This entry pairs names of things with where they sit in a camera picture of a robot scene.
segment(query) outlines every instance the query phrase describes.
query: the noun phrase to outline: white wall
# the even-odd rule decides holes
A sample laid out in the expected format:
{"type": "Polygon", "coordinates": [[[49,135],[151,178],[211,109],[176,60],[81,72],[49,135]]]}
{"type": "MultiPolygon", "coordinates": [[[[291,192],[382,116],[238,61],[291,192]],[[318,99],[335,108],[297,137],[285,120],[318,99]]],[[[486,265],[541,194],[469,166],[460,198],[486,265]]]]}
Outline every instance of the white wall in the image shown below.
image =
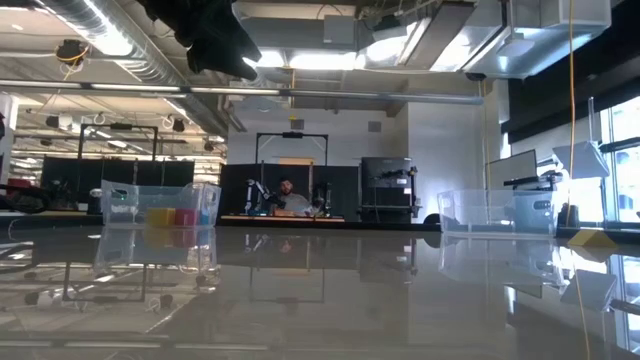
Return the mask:
{"type": "MultiPolygon", "coordinates": [[[[382,111],[295,110],[305,120],[304,133],[329,135],[329,165],[357,166],[367,156],[394,156],[394,119],[382,111]],[[382,122],[381,133],[369,133],[368,122],[382,122]]],[[[255,161],[255,141],[258,132],[282,133],[291,131],[290,110],[236,111],[248,132],[229,133],[228,164],[251,164],[255,161]]],[[[261,146],[268,137],[261,138],[261,146]]],[[[324,164],[324,139],[282,139],[274,137],[262,146],[259,161],[278,163],[280,157],[312,157],[316,164],[324,164]]]]}
{"type": "Polygon", "coordinates": [[[438,194],[482,189],[482,107],[409,104],[409,157],[418,168],[418,222],[438,212],[438,194]]]}

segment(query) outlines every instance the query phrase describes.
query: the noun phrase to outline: clear plastic bin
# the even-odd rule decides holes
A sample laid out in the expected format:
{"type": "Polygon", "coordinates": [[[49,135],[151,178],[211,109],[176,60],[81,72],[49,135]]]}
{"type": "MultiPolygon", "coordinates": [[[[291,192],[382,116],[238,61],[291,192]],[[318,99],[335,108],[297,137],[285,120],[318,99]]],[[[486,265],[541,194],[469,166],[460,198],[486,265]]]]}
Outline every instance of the clear plastic bin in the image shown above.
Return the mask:
{"type": "Polygon", "coordinates": [[[443,233],[555,236],[557,196],[549,191],[457,190],[438,195],[443,233]]]}
{"type": "Polygon", "coordinates": [[[102,181],[102,216],[106,226],[206,228],[216,224],[218,186],[136,186],[102,181]]]}
{"type": "Polygon", "coordinates": [[[562,286],[555,239],[442,235],[438,269],[456,281],[500,285],[562,286]]]}

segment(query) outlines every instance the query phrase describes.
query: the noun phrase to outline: black partition wall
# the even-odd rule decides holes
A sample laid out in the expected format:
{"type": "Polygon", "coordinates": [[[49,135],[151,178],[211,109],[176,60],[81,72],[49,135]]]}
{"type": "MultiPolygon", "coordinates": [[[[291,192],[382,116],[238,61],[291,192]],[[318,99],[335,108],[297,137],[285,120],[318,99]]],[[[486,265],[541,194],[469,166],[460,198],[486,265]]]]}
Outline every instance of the black partition wall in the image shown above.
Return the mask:
{"type": "Polygon", "coordinates": [[[117,159],[68,159],[45,157],[40,185],[67,182],[77,201],[89,200],[89,191],[100,188],[102,180],[143,186],[185,186],[193,182],[195,163],[191,161],[126,161],[117,159]]]}
{"type": "Polygon", "coordinates": [[[291,180],[295,193],[308,199],[311,197],[310,191],[314,185],[330,183],[332,215],[343,216],[346,221],[358,221],[358,167],[356,166],[223,165],[220,175],[222,198],[218,214],[244,213],[248,179],[260,181],[270,191],[279,193],[282,177],[291,180]]]}

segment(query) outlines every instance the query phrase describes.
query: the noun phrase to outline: ceiling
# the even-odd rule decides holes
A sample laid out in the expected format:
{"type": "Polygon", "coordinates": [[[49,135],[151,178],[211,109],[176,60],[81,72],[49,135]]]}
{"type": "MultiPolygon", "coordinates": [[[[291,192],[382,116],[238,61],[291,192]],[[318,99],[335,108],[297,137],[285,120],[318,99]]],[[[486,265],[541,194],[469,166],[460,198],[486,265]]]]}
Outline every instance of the ceiling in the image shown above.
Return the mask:
{"type": "MultiPolygon", "coordinates": [[[[529,2],[530,0],[521,1],[525,5],[529,2]]],[[[132,24],[125,29],[135,32],[143,38],[141,43],[144,45],[145,55],[147,50],[149,53],[156,54],[158,61],[166,67],[165,70],[172,72],[173,79],[179,78],[180,85],[254,86],[241,79],[233,79],[221,73],[205,70],[195,74],[190,71],[187,65],[186,50],[175,40],[173,31],[161,21],[151,21],[138,1],[116,0],[114,3],[109,0],[96,0],[94,3],[99,5],[98,8],[101,6],[111,7],[116,10],[117,14],[124,14],[124,20],[132,24]]],[[[341,47],[338,43],[323,42],[323,32],[326,31],[323,19],[327,15],[342,14],[360,20],[371,18],[370,21],[365,20],[364,24],[363,21],[360,21],[356,26],[355,42],[358,43],[362,40],[360,36],[361,25],[365,27],[375,25],[377,17],[393,14],[398,10],[412,11],[416,4],[420,3],[400,0],[303,0],[295,1],[295,3],[291,0],[251,0],[238,1],[234,11],[263,52],[270,49],[269,45],[278,47],[278,50],[283,54],[286,66],[291,57],[301,48],[305,51],[321,52],[336,51],[336,49],[353,51],[353,44],[349,45],[351,47],[349,48],[341,47]]],[[[475,11],[473,16],[477,16],[472,16],[469,21],[476,27],[488,26],[487,29],[495,29],[495,17],[500,13],[499,10],[495,10],[496,4],[492,1],[481,1],[479,4],[478,9],[481,11],[475,11]]],[[[127,62],[122,62],[123,59],[127,60],[130,65],[132,63],[131,57],[107,56],[96,48],[91,48],[91,52],[86,56],[81,67],[70,69],[69,66],[61,64],[53,56],[53,53],[63,40],[76,39],[86,42],[87,39],[80,35],[82,29],[76,31],[56,15],[38,7],[39,5],[33,0],[0,0],[0,79],[139,83],[138,78],[125,70],[127,62]]],[[[402,18],[404,22],[413,21],[409,20],[408,16],[402,18]]],[[[365,35],[371,38],[370,30],[369,32],[365,31],[365,35]]],[[[460,72],[428,73],[424,68],[417,72],[411,71],[408,67],[403,70],[397,68],[377,70],[369,68],[369,70],[353,71],[283,68],[270,70],[259,68],[259,70],[263,78],[266,79],[264,80],[266,85],[265,83],[260,85],[264,87],[369,92],[419,91],[452,95],[471,94],[473,96],[477,94],[476,84],[468,81],[460,72]]],[[[162,146],[158,147],[159,153],[189,155],[201,154],[204,151],[203,139],[207,136],[206,133],[225,137],[228,129],[246,130],[241,124],[241,119],[234,118],[234,107],[261,111],[268,111],[272,107],[326,109],[335,112],[343,109],[376,110],[385,111],[389,117],[395,117],[402,107],[402,104],[399,106],[397,102],[391,101],[327,98],[296,98],[293,100],[287,98],[258,100],[246,98],[244,101],[241,101],[242,98],[235,98],[230,102],[229,99],[219,95],[195,96],[190,94],[188,96],[191,102],[196,102],[203,110],[203,112],[193,112],[189,109],[185,111],[179,106],[176,107],[176,103],[180,104],[178,100],[167,100],[154,94],[125,96],[95,91],[87,93],[84,90],[75,92],[54,90],[49,93],[37,89],[6,90],[18,96],[21,102],[16,132],[18,135],[16,149],[43,151],[37,137],[55,135],[59,138],[56,138],[52,147],[44,150],[66,151],[70,154],[78,146],[77,140],[71,140],[72,137],[78,136],[77,131],[74,133],[73,129],[47,128],[45,124],[47,116],[70,114],[73,115],[77,123],[93,123],[94,117],[102,114],[105,116],[107,124],[125,122],[134,125],[158,126],[161,131],[160,140],[161,142],[165,141],[162,146]],[[186,128],[183,133],[175,133],[170,129],[172,120],[167,119],[175,118],[185,118],[186,128]],[[208,126],[213,123],[216,123],[216,127],[208,126]]],[[[135,141],[139,148],[128,147],[126,150],[118,150],[119,152],[131,153],[132,156],[136,154],[146,156],[151,150],[147,136],[148,134],[145,136],[145,134],[133,132],[126,136],[114,135],[111,141],[116,138],[146,140],[145,142],[135,141]]],[[[85,151],[88,152],[113,152],[113,150],[113,147],[109,148],[105,141],[93,141],[85,147],[85,151]]],[[[220,160],[214,160],[216,166],[218,163],[224,162],[225,154],[226,146],[220,142],[216,142],[215,150],[213,153],[209,153],[209,155],[220,158],[220,160]]]]}

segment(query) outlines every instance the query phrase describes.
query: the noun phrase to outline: window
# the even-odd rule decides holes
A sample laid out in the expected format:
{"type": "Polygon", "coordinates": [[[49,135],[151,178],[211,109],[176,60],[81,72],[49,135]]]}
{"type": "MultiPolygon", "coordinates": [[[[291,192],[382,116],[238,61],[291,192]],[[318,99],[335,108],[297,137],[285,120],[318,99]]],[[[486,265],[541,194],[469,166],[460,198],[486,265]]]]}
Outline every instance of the window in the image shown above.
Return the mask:
{"type": "Polygon", "coordinates": [[[640,223],[640,145],[626,143],[640,137],[640,97],[603,112],[603,142],[612,176],[607,180],[608,220],[640,223]]]}

